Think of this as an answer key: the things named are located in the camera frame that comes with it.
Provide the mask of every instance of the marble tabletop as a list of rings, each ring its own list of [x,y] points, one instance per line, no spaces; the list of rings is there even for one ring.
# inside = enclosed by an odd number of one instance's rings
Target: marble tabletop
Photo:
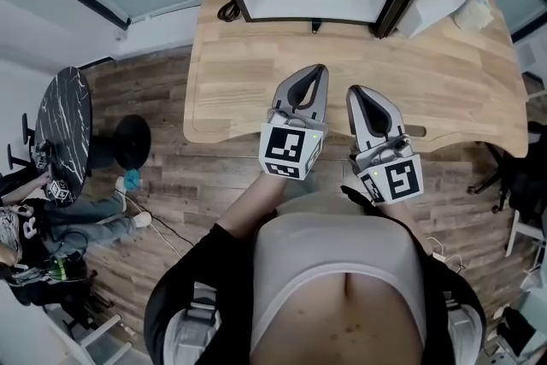
[[[85,76],[64,68],[45,91],[36,122],[36,145],[51,143],[51,164],[74,201],[85,182],[91,140],[91,96]]]

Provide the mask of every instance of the black sleeve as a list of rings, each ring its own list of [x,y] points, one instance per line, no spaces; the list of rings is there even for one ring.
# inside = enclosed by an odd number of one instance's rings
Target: black sleeve
[[[249,361],[252,325],[251,250],[250,242],[238,240],[224,228],[214,225],[207,236],[163,275],[150,295],[144,314],[144,342],[155,365],[163,364],[163,340],[168,323],[177,312],[188,307],[196,281],[217,290],[222,325],[209,347],[213,344],[230,344],[230,329],[238,331],[241,336],[235,343],[241,346],[232,345],[235,348],[231,348],[230,353],[246,356]],[[203,353],[203,359],[211,359],[211,356],[216,356],[224,349],[208,350]]]

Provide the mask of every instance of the person's arm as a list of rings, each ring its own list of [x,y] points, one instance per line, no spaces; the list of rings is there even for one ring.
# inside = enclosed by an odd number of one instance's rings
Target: person's arm
[[[11,191],[6,196],[2,197],[2,204],[6,207],[9,205],[15,205],[20,203],[23,199],[28,197],[36,189],[43,187],[50,183],[49,173],[41,174],[35,180],[32,180],[25,185],[22,185],[18,189]]]
[[[414,220],[412,212],[405,202],[389,205],[380,205],[379,209],[382,210],[382,213],[384,213],[384,215],[390,216],[393,219],[397,219],[398,221],[401,221],[404,225],[406,225],[412,232],[412,234],[414,234],[415,238],[418,239],[418,242],[421,243],[422,248],[428,255],[431,255],[433,253],[433,249],[431,244],[429,243],[429,240],[427,240],[426,235],[421,231],[420,226]]]
[[[235,238],[249,237],[261,225],[262,217],[279,205],[286,184],[287,178],[260,174],[217,224]]]
[[[12,250],[6,244],[0,242],[0,263],[14,266],[17,262],[17,251]]]

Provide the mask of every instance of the hand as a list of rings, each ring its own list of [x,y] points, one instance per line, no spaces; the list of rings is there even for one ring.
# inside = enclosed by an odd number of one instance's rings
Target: hand
[[[41,174],[34,181],[36,181],[37,187],[44,187],[45,185],[48,185],[51,182],[50,173],[46,172],[44,174]]]

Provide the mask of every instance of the blue object on floor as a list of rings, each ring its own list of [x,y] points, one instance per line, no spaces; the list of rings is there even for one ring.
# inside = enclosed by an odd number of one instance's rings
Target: blue object on floor
[[[134,191],[135,189],[138,189],[139,181],[140,172],[137,169],[128,170],[123,177],[123,185],[128,191]]]

